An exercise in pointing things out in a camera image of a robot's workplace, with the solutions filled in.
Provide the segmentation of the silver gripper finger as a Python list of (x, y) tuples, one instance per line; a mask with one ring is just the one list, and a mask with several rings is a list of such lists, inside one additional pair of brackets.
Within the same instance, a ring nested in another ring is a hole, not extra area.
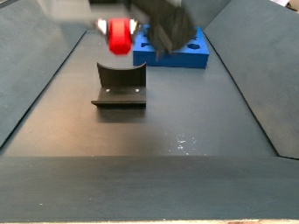
[(105, 19), (99, 19), (97, 21), (97, 29), (103, 35), (109, 34), (109, 21)]
[(139, 27), (141, 27), (139, 22), (134, 18), (131, 18), (130, 19), (130, 33), (135, 34), (138, 29), (139, 29)]

